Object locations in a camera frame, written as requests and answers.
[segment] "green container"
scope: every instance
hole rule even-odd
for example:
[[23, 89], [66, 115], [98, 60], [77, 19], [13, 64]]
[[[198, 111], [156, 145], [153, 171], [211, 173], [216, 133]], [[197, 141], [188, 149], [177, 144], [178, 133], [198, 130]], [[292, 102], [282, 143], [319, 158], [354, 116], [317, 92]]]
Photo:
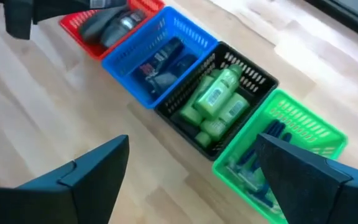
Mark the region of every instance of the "green container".
[[213, 172], [230, 188], [251, 204], [270, 223], [287, 223], [277, 209], [261, 206], [244, 191], [243, 183], [226, 166], [238, 160], [255, 141], [256, 136], [275, 119], [286, 124], [283, 133], [292, 133], [291, 144], [321, 156], [337, 159], [347, 144], [347, 137], [282, 90], [274, 90], [260, 108], [237, 133], [213, 165]]

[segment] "plastic basket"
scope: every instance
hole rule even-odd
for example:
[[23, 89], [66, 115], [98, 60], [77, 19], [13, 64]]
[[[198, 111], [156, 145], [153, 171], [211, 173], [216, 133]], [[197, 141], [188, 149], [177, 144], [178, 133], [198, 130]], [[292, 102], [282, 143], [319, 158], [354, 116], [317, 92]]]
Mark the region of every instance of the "plastic basket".
[[138, 26], [132, 29], [128, 34], [108, 49], [103, 47], [101, 44], [91, 45], [85, 43], [78, 32], [80, 25], [82, 25], [84, 21], [95, 14], [98, 10], [89, 10], [67, 15], [60, 21], [60, 25], [73, 37], [75, 41], [77, 41], [82, 48], [84, 48], [84, 50], [91, 57], [96, 60], [102, 60], [108, 53], [113, 51], [118, 45], [128, 39], [129, 36], [139, 30], [139, 28], [141, 28], [147, 21], [161, 11], [161, 9], [164, 8], [164, 3], [161, 0], [128, 0], [128, 6], [132, 10], [140, 9], [144, 11], [147, 14], [147, 17]]
[[[227, 68], [234, 63], [242, 66], [244, 70], [240, 77], [240, 87], [237, 89], [237, 92], [250, 103], [250, 106], [230, 127], [219, 142], [212, 143], [208, 148], [204, 149], [194, 139], [199, 129], [192, 133], [180, 125], [177, 122], [177, 112], [188, 101], [196, 87], [200, 84], [200, 80], [205, 75], [211, 73], [212, 69]], [[208, 57], [203, 60], [203, 63], [191, 72], [190, 75], [158, 105], [156, 112], [199, 150], [200, 153], [209, 160], [214, 161], [277, 85], [278, 81], [274, 77], [226, 43], [220, 42]]]
[[347, 144], [347, 137], [308, 110], [282, 90], [275, 90], [239, 131], [224, 153], [214, 163], [213, 172], [271, 223], [287, 223], [280, 209], [267, 210], [249, 197], [237, 177], [226, 168], [229, 158], [238, 159], [273, 120], [286, 124], [283, 133], [292, 133], [291, 144], [321, 156], [337, 159]]
[[[178, 37], [185, 48], [171, 65], [188, 53], [197, 56], [198, 60], [170, 88], [155, 99], [134, 78], [134, 70], [173, 37]], [[203, 61], [215, 48], [217, 42], [212, 35], [192, 23], [174, 8], [166, 7], [115, 51], [111, 52], [102, 64], [146, 108], [155, 108], [197, 64]]]

